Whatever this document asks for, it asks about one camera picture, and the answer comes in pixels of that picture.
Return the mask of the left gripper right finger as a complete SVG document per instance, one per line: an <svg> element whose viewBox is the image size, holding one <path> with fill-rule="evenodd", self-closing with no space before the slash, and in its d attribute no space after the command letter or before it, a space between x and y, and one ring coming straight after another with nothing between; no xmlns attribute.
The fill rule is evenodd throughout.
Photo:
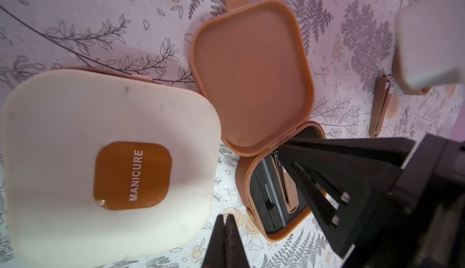
<svg viewBox="0 0 465 268"><path fill-rule="evenodd" d="M227 268L250 268L239 230L232 214L228 214L225 225L225 264Z"/></svg>

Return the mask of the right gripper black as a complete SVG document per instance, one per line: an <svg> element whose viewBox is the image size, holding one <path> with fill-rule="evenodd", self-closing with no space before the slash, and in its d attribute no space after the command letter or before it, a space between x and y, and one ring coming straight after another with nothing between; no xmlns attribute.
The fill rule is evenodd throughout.
<svg viewBox="0 0 465 268"><path fill-rule="evenodd" d="M278 147L331 249L344 257L356 247L345 268L464 267L463 142L424 137L395 185L408 205L389 229L392 174L414 146L397 137L292 138Z"/></svg>

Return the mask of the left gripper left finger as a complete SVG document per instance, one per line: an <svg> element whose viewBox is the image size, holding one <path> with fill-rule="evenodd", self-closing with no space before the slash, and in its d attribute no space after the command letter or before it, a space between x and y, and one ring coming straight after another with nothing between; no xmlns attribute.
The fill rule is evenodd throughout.
<svg viewBox="0 0 465 268"><path fill-rule="evenodd" d="M222 214L216 217L201 268L226 267L226 226Z"/></svg>

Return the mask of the cream nail clipper case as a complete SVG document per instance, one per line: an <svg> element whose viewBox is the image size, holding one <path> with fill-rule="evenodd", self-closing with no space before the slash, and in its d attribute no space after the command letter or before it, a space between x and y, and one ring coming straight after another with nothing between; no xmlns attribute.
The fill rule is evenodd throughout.
<svg viewBox="0 0 465 268"><path fill-rule="evenodd" d="M90 268L179 247L212 204L221 127L186 89L61 69L1 115L8 234L33 268Z"/></svg>

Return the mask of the light brown nail clipper case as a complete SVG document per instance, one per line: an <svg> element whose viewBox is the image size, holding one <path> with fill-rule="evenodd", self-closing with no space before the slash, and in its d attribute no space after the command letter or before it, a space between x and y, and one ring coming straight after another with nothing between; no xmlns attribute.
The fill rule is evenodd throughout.
<svg viewBox="0 0 465 268"><path fill-rule="evenodd" d="M271 153L297 134L323 138L309 121L314 84L299 23L280 0L225 0L226 12L195 33L190 64L217 111L222 141L240 156L236 186L268 241L289 235L311 212L297 191L289 214Z"/></svg>

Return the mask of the brown nail file sleeve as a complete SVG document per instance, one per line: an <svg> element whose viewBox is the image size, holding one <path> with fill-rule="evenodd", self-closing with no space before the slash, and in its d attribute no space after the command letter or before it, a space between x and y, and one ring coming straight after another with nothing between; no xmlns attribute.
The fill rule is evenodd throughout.
<svg viewBox="0 0 465 268"><path fill-rule="evenodd" d="M372 138L380 135L393 91L392 80L388 76L383 75L377 79L368 132Z"/></svg>

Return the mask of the dark brown nail clipper case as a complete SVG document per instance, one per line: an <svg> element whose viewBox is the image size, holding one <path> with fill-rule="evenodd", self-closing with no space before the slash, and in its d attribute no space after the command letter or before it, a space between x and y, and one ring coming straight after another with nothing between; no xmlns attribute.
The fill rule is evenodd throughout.
<svg viewBox="0 0 465 268"><path fill-rule="evenodd" d="M424 96L431 90L431 87L419 88L412 84L410 74L404 68L404 63L398 49L394 52L392 76L396 84L398 84L399 88L406 95Z"/></svg>

